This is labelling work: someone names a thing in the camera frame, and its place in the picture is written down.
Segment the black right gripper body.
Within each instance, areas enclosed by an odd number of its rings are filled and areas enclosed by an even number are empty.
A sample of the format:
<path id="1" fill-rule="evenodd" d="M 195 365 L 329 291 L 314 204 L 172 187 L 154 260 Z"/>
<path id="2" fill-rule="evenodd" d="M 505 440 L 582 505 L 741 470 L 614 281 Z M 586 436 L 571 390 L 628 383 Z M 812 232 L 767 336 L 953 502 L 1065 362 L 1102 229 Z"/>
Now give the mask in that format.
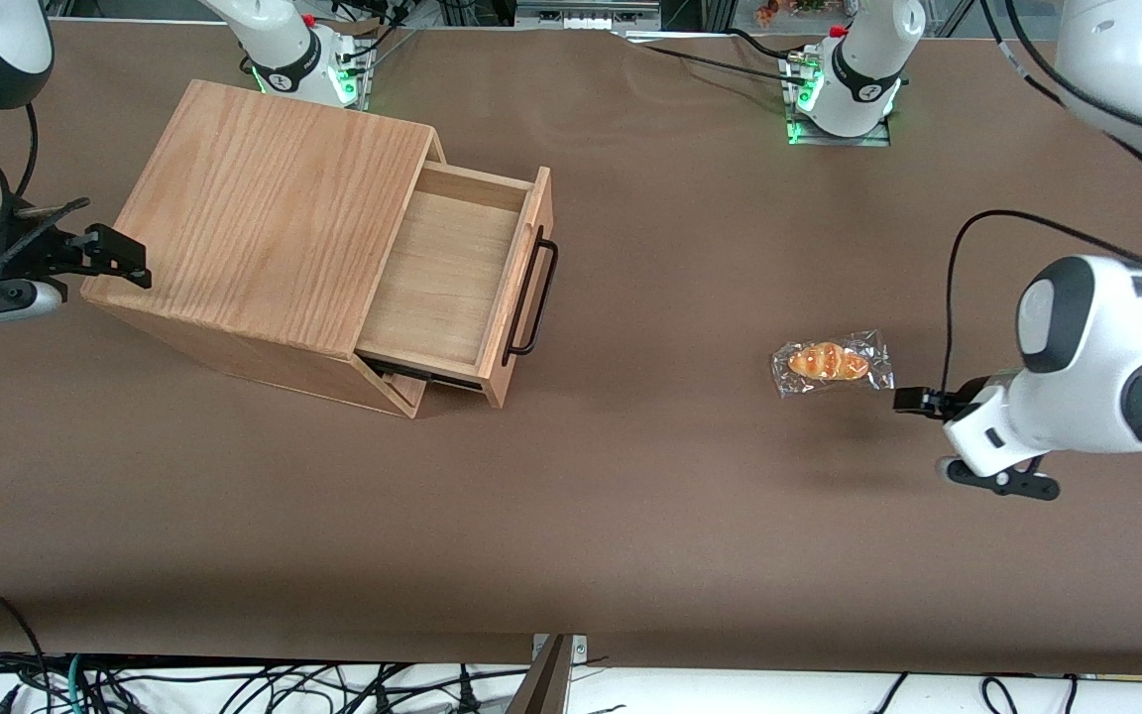
<path id="1" fill-rule="evenodd" d="M 45 281 L 89 273 L 83 234 L 59 228 L 67 212 L 5 212 L 0 216 L 0 282 Z"/>

